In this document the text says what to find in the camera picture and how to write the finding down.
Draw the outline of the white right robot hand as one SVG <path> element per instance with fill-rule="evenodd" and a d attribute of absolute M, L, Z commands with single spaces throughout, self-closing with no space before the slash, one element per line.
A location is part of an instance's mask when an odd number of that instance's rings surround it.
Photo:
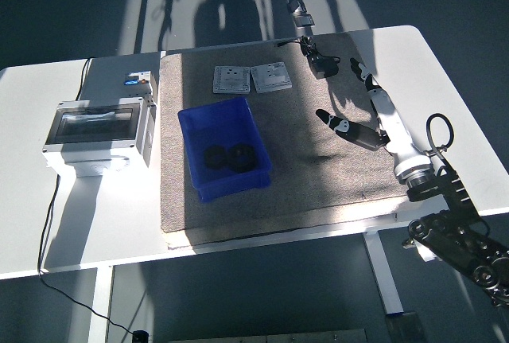
<path fill-rule="evenodd" d="M 352 58 L 352 71 L 365 84 L 371 105 L 379 121 L 379 130 L 329 114 L 323 109 L 316 115 L 336 135 L 367 150 L 385 148 L 394 159 L 394 175 L 410 189 L 431 179 L 433 164 L 413 142 L 389 95 L 378 85 L 367 67 Z"/>

